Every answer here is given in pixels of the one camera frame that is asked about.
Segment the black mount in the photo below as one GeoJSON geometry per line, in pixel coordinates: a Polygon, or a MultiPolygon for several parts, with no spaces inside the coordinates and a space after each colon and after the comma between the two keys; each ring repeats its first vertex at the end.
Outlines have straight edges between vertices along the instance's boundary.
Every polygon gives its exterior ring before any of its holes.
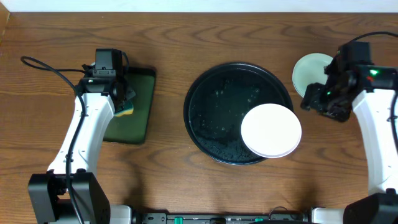
{"type": "MultiPolygon", "coordinates": [[[[91,172],[71,176],[76,202],[84,221],[109,224],[111,207],[91,172]]],[[[30,201],[37,223],[77,221],[70,199],[59,199],[66,192],[65,175],[33,174],[28,184],[30,201]]]]}
{"type": "Polygon", "coordinates": [[[397,224],[398,195],[394,189],[386,194],[372,194],[348,205],[344,210],[344,224],[397,224]]]}

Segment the wooden table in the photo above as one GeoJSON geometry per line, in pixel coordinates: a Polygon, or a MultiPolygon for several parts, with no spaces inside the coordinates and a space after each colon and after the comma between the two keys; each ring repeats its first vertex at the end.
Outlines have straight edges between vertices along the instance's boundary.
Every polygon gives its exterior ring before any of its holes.
{"type": "MultiPolygon", "coordinates": [[[[104,47],[157,69],[145,144],[103,143],[98,180],[112,204],[141,212],[268,213],[278,205],[345,207],[367,196],[356,118],[341,124],[301,110],[292,70],[303,55],[334,55],[359,34],[397,32],[397,21],[398,14],[13,13],[0,47],[0,222],[35,222],[27,183],[54,159],[74,107],[68,85],[23,65],[20,56],[79,68],[104,47]],[[209,158],[189,138],[182,111],[190,85],[205,70],[232,61],[260,65],[288,89],[303,127],[290,155],[231,166],[209,158]]],[[[397,40],[366,40],[375,63],[398,66],[397,40]]],[[[73,83],[81,78],[65,75],[73,83]]]]}

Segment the black plate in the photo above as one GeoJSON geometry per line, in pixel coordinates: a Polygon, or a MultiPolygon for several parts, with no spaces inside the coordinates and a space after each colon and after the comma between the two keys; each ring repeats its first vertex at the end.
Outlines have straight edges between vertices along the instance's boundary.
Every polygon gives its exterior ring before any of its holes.
{"type": "Polygon", "coordinates": [[[241,124],[249,110],[264,103],[293,111],[287,90],[271,72],[247,63],[219,65],[202,74],[189,89],[184,102],[185,126],[199,149],[217,161],[255,164],[265,158],[246,147],[241,124]]]}

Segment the dark green tray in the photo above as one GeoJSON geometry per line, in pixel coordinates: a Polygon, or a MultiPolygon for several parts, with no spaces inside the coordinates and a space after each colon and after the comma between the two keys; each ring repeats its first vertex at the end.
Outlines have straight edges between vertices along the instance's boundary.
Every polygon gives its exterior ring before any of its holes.
{"type": "Polygon", "coordinates": [[[105,131],[104,141],[142,144],[145,141],[154,94],[155,71],[146,68],[130,68],[126,80],[136,92],[136,96],[131,100],[134,111],[129,115],[114,117],[105,131]]]}

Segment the white plate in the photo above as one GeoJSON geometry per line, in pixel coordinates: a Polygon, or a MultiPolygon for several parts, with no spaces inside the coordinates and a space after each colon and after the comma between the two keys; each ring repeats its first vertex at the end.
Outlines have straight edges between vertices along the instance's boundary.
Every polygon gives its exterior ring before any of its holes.
{"type": "Polygon", "coordinates": [[[333,58],[321,53],[312,53],[302,57],[293,69],[293,86],[301,97],[304,97],[307,86],[312,83],[325,84],[328,76],[325,75],[325,66],[333,58]]]}
{"type": "Polygon", "coordinates": [[[266,158],[278,158],[298,146],[302,129],[291,110],[269,103],[259,105],[245,115],[241,135],[252,152],[266,158]]]}

